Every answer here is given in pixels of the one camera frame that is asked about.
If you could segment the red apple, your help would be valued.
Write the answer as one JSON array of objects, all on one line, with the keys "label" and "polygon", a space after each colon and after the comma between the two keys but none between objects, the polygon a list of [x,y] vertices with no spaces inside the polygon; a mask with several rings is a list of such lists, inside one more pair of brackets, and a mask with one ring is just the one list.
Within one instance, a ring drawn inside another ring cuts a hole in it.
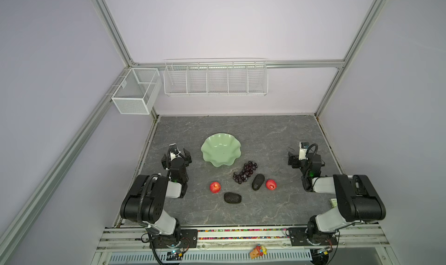
[{"label": "red apple", "polygon": [[276,181],[273,180],[273,179],[268,179],[268,180],[266,181],[266,188],[269,189],[269,190],[271,190],[271,191],[275,190],[275,189],[277,188],[277,183],[276,183]]},{"label": "red apple", "polygon": [[211,191],[213,194],[217,194],[217,193],[219,193],[219,192],[221,191],[221,185],[220,185],[220,183],[217,182],[217,181],[212,182],[212,183],[210,184],[210,191]]}]

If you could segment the green wavy fruit bowl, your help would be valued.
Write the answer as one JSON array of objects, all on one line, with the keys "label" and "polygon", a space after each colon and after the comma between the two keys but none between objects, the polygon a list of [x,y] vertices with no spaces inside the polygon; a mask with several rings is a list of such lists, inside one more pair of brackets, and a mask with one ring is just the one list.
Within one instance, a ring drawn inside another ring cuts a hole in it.
[{"label": "green wavy fruit bowl", "polygon": [[218,168],[231,166],[241,156],[241,144],[228,133],[217,133],[208,137],[201,146],[203,160]]}]

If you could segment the dark avocado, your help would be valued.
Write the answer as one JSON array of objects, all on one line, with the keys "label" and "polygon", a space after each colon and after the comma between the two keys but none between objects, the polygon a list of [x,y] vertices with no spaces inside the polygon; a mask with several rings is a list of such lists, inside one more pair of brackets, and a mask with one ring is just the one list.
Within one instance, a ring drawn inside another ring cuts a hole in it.
[{"label": "dark avocado", "polygon": [[263,174],[257,174],[252,182],[252,189],[257,191],[263,185],[265,181],[265,176]]},{"label": "dark avocado", "polygon": [[224,194],[224,201],[228,204],[239,204],[242,202],[242,196],[237,193],[228,192]]}]

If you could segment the dark purple grape bunch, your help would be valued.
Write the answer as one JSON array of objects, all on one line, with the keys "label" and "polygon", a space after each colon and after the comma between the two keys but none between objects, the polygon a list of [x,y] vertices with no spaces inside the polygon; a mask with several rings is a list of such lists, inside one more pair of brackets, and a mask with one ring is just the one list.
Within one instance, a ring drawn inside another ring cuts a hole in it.
[{"label": "dark purple grape bunch", "polygon": [[246,182],[253,175],[253,173],[257,170],[257,168],[258,164],[256,162],[248,161],[243,165],[241,171],[233,173],[232,178],[236,183],[242,184]]}]

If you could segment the dark avocado front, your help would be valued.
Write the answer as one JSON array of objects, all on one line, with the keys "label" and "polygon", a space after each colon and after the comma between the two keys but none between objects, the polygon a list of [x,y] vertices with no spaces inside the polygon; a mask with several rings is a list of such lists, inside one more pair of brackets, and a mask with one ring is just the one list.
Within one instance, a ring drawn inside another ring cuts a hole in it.
[{"label": "dark avocado front", "polygon": [[239,204],[242,202],[242,196],[237,193],[228,192],[224,194],[224,201],[228,204]]}]

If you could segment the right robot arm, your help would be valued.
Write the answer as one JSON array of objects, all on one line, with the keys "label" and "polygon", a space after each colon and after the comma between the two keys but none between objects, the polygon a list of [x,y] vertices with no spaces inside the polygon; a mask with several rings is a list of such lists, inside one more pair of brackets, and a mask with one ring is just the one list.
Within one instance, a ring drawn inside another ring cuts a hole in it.
[{"label": "right robot arm", "polygon": [[386,208],[375,187],[366,175],[344,174],[323,176],[325,166],[316,143],[299,143],[298,153],[288,153],[288,165],[300,170],[303,188],[308,193],[332,194],[337,205],[312,216],[304,231],[311,245],[329,242],[341,229],[359,223],[375,223],[386,217]]}]

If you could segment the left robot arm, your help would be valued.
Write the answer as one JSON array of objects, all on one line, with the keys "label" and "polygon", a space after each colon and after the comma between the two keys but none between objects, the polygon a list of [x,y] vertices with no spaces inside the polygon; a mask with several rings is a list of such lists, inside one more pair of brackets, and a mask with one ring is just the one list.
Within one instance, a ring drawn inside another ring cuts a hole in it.
[{"label": "left robot arm", "polygon": [[167,174],[139,175],[120,207],[120,217],[143,227],[149,242],[168,247],[181,243],[180,222],[164,210],[167,198],[183,198],[188,189],[187,167],[192,162],[188,150],[169,145],[161,164]]}]

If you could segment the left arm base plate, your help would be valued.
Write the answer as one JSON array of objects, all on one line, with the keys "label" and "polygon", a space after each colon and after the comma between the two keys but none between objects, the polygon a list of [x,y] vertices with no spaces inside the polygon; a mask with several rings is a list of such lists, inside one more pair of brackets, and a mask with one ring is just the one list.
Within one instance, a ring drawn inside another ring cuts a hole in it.
[{"label": "left arm base plate", "polygon": [[171,236],[152,236],[155,249],[196,248],[198,242],[197,229],[181,229]]}]

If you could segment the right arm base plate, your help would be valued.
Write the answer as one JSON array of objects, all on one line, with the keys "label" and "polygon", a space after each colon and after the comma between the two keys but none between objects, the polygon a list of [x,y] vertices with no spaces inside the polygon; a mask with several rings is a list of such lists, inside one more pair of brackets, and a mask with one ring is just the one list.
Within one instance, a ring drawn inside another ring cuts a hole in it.
[{"label": "right arm base plate", "polygon": [[337,246],[336,233],[315,233],[312,236],[307,227],[290,227],[285,234],[289,237],[292,246]]}]

